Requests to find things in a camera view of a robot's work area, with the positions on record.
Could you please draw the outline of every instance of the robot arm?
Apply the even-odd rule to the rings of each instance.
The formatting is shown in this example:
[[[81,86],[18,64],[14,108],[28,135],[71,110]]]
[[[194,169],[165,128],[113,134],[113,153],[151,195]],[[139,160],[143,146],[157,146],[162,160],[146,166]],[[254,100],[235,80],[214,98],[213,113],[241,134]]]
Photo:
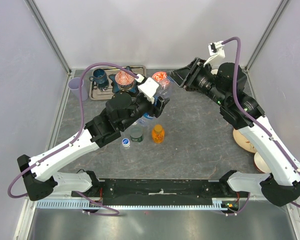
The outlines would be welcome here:
[[[300,162],[288,151],[271,127],[265,112],[255,99],[243,92],[247,76],[239,67],[237,76],[237,96],[242,108],[265,126],[271,133],[266,133],[236,106],[233,96],[234,63],[223,63],[217,74],[211,73],[211,59],[223,59],[223,45],[220,42],[209,45],[211,57],[204,61],[196,57],[186,67],[168,72],[168,78],[186,91],[197,91],[207,95],[220,107],[220,114],[236,130],[239,130],[257,149],[264,161],[271,169],[271,174],[247,174],[234,172],[227,183],[235,192],[244,191],[256,195],[264,195],[271,203],[283,206],[300,196]],[[278,141],[287,154],[298,166],[296,171],[284,154],[276,146]]]
[[[99,181],[92,171],[79,174],[58,171],[77,158],[118,139],[121,136],[120,132],[124,132],[145,113],[157,118],[161,115],[169,99],[155,96],[159,84],[152,78],[139,77],[139,81],[141,83],[138,86],[140,93],[135,99],[132,99],[127,92],[115,94],[111,100],[106,102],[105,109],[101,114],[85,124],[84,130],[73,144],[70,141],[77,134],[47,152],[33,157],[22,155],[17,159],[21,172],[36,164],[34,168],[23,175],[30,200],[43,199],[52,192],[86,192],[91,187],[98,186]],[[39,163],[44,156],[65,145],[69,145],[69,147]]]

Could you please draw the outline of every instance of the marble table surface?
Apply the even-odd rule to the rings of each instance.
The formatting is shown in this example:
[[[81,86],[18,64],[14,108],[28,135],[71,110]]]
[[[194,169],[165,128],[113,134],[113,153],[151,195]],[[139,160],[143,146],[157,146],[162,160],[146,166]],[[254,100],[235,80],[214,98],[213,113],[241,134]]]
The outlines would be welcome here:
[[[168,69],[147,69],[152,76]],[[76,70],[75,77],[83,71]],[[89,86],[88,76],[85,81]],[[246,84],[245,92],[250,93]],[[88,99],[83,103],[85,122],[99,115],[105,100]],[[80,107],[70,92],[66,103],[57,144],[79,130]],[[152,141],[151,130],[161,124],[165,139],[161,144]],[[61,169],[75,173],[79,169],[94,171],[99,178],[145,179],[219,179],[229,170],[257,173],[254,155],[240,148],[233,138],[233,127],[219,113],[219,107],[207,96],[186,92],[173,85],[170,102],[162,115],[144,128],[142,143],[132,142],[130,156],[120,151],[122,137],[90,152]]]

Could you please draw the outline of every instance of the white wall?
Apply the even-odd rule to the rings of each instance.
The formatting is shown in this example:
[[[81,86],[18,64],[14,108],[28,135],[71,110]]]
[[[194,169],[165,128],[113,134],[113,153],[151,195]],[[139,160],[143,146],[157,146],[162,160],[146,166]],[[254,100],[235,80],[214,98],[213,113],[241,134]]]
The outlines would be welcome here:
[[[35,0],[72,68],[97,62],[183,67],[239,36],[248,62],[280,0]],[[235,43],[226,47],[235,59]]]
[[[300,0],[290,1],[250,77],[271,124],[300,161]]]
[[[17,157],[45,150],[65,82],[25,2],[0,0],[0,240],[13,238],[24,201],[7,195]],[[25,192],[22,180],[12,192]]]

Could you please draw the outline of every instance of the blue mug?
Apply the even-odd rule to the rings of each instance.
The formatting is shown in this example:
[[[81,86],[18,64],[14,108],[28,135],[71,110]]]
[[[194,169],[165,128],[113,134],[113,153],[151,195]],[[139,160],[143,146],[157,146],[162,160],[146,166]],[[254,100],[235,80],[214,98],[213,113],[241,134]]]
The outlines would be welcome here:
[[[105,70],[98,68],[92,72],[92,76],[89,77],[91,82],[95,82],[97,84],[97,88],[100,91],[105,91],[109,87],[109,80]]]

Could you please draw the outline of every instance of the orange bottle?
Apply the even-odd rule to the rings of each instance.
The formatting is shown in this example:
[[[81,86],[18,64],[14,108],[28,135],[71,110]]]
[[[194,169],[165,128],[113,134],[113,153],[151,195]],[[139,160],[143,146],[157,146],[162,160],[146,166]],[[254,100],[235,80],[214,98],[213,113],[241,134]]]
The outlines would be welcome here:
[[[165,130],[160,124],[154,126],[152,130],[152,139],[156,144],[160,144],[164,141]]]

